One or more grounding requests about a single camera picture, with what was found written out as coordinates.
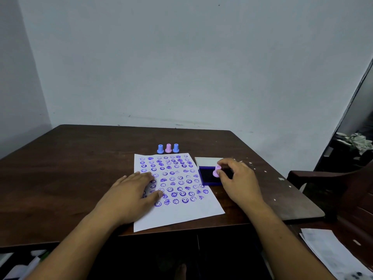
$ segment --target brown tabletop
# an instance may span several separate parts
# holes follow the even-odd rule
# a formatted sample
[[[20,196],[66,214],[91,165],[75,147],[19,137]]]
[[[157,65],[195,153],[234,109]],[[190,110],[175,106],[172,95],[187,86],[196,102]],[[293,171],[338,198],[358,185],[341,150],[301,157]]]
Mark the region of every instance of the brown tabletop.
[[[152,155],[167,143],[192,157],[234,157],[255,168],[282,220],[324,216],[230,131],[61,125],[0,160],[0,247],[62,241],[115,180],[133,173],[135,153]],[[211,189],[225,214],[135,234],[249,223],[221,186]],[[123,228],[122,235],[133,234],[133,225]]]

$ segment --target white wall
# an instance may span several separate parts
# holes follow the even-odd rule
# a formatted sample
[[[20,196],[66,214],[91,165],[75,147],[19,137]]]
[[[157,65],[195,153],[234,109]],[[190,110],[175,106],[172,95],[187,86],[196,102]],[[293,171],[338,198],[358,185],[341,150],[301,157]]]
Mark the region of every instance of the white wall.
[[[0,0],[0,158],[51,129],[17,0]]]
[[[53,126],[232,130],[283,175],[313,170],[373,54],[373,0],[20,5]]]
[[[338,132],[350,135],[362,126],[373,111],[373,69],[370,69],[343,118]]]

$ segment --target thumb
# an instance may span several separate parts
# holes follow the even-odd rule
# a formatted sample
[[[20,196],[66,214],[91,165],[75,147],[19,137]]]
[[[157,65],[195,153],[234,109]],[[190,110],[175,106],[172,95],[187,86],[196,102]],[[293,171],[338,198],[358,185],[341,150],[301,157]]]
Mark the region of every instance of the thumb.
[[[219,175],[219,178],[223,185],[226,185],[231,181],[231,179],[228,178],[227,174],[223,170],[217,170],[216,173]]]
[[[144,198],[144,205],[146,208],[151,208],[152,205],[154,205],[155,202],[157,202],[161,196],[163,195],[163,192],[158,190],[150,195],[148,195],[146,198]]]

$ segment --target blue ink pad frame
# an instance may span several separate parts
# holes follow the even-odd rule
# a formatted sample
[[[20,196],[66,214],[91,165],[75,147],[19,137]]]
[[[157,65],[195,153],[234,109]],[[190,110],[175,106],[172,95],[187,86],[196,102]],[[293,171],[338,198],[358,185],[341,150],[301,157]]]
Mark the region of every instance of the blue ink pad frame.
[[[221,180],[220,178],[216,178],[212,175],[213,171],[215,170],[215,167],[211,166],[200,166],[198,169],[198,172],[201,177],[201,183],[204,186],[221,186]],[[222,169],[228,176],[228,178],[233,178],[233,171],[228,169]]]

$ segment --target chair armrest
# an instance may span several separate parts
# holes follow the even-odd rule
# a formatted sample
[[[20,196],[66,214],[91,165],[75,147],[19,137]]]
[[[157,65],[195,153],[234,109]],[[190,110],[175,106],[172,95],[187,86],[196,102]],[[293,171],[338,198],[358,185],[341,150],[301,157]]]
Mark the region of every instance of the chair armrest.
[[[330,179],[338,179],[346,173],[313,172],[313,171],[290,171],[287,180],[297,189],[305,183],[322,183]]]

